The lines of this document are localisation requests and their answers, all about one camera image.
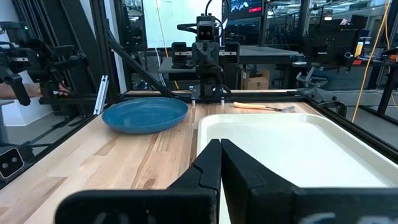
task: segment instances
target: blue plate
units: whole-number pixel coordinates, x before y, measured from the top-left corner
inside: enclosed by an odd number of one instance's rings
[[[187,113],[188,105],[180,100],[147,97],[111,106],[102,114],[102,120],[116,131],[148,134],[174,127]]]

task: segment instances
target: butcher block countertop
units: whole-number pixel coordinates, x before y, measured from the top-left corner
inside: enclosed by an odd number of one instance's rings
[[[305,103],[258,103],[318,114]],[[88,189],[165,189],[196,158],[198,122],[220,113],[275,113],[221,105],[189,105],[184,121],[161,133],[110,130],[96,117],[0,190],[0,223],[53,223],[58,204]]]

